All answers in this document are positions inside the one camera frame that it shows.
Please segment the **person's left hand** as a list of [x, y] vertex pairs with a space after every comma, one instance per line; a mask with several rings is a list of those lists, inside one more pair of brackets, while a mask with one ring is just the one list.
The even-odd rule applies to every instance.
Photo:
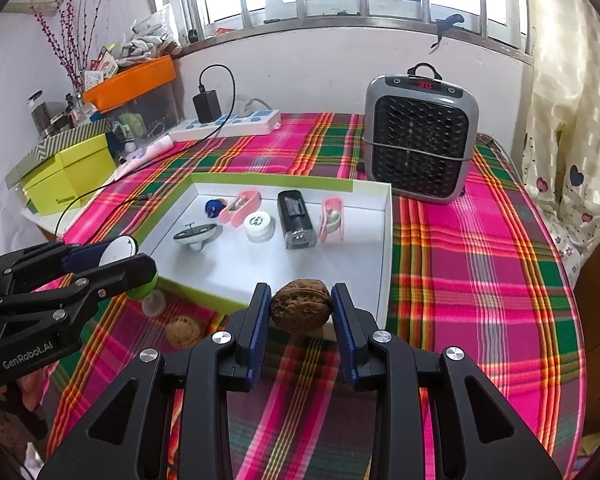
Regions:
[[35, 372], [23, 376], [13, 382], [10, 386], [0, 382], [0, 428], [3, 425], [3, 419], [9, 415], [5, 411], [7, 397], [11, 394], [20, 396], [20, 404], [29, 412], [35, 412], [41, 404], [44, 394], [50, 382], [50, 375], [56, 370], [58, 363], [47, 365]]

